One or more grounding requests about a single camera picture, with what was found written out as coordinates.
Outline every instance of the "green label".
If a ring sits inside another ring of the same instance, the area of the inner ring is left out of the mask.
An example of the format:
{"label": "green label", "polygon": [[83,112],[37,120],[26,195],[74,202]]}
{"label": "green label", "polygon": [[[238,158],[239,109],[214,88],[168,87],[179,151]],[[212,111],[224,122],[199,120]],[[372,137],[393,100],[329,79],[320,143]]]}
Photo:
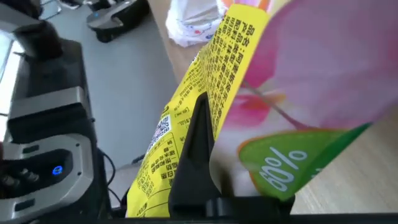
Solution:
{"label": "green label", "polygon": [[367,127],[351,131],[319,129],[257,138],[242,144],[239,158],[261,194],[287,200]]}

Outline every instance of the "machine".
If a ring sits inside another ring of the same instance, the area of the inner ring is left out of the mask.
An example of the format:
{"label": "machine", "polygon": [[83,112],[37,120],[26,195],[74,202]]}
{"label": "machine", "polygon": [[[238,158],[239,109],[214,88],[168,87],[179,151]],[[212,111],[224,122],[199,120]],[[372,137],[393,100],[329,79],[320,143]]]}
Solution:
{"label": "machine", "polygon": [[0,223],[107,218],[81,45],[40,21],[32,1],[0,4],[0,29],[25,49],[0,163]]}
{"label": "machine", "polygon": [[87,17],[87,25],[103,43],[135,28],[149,13],[147,0],[123,0],[113,5],[107,0],[86,0],[84,3],[93,11]]}

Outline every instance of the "plastic packaging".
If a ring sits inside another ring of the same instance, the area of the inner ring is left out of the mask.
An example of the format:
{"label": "plastic packaging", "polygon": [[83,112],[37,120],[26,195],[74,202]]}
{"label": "plastic packaging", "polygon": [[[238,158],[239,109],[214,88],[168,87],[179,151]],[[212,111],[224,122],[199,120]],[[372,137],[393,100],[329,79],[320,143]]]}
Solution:
{"label": "plastic packaging", "polygon": [[269,20],[262,9],[233,4],[166,105],[127,215],[169,215],[179,155],[205,91],[217,188],[227,177],[228,196],[293,196],[398,102],[397,7],[294,0]]}
{"label": "plastic packaging", "polygon": [[172,0],[166,27],[175,43],[188,47],[208,42],[220,21],[215,0]]}

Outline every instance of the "black cable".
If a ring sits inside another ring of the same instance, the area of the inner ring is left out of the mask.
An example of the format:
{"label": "black cable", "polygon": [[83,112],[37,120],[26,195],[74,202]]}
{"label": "black cable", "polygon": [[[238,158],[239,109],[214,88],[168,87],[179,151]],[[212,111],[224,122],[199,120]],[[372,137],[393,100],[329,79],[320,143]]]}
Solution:
{"label": "black cable", "polygon": [[116,197],[116,199],[117,199],[118,202],[119,202],[119,206],[121,206],[122,200],[120,200],[120,198],[118,197],[118,195],[116,195],[116,193],[115,193],[112,189],[110,189],[110,188],[108,188],[108,191],[110,191],[110,192]]}
{"label": "black cable", "polygon": [[139,157],[133,159],[132,162],[131,162],[131,164],[132,164],[132,165],[137,164],[139,161],[143,160],[144,157],[145,157],[145,154],[142,154],[141,156],[139,156]]}
{"label": "black cable", "polygon": [[111,184],[111,182],[113,181],[114,176],[116,175],[116,167],[114,166],[112,159],[111,159],[105,152],[102,151],[102,154],[104,155],[104,157],[106,157],[106,158],[108,159],[109,163],[110,163],[111,166],[112,166],[112,176],[111,176],[111,178],[108,180],[108,183],[106,183],[106,185],[109,186],[109,185]]}

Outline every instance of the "white plastic bag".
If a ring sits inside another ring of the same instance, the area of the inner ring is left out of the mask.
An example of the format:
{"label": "white plastic bag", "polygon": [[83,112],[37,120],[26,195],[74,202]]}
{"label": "white plastic bag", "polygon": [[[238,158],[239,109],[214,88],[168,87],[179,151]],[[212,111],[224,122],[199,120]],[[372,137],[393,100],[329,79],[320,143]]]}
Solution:
{"label": "white plastic bag", "polygon": [[171,39],[188,47],[208,42],[220,22],[216,0],[172,0],[166,27]]}

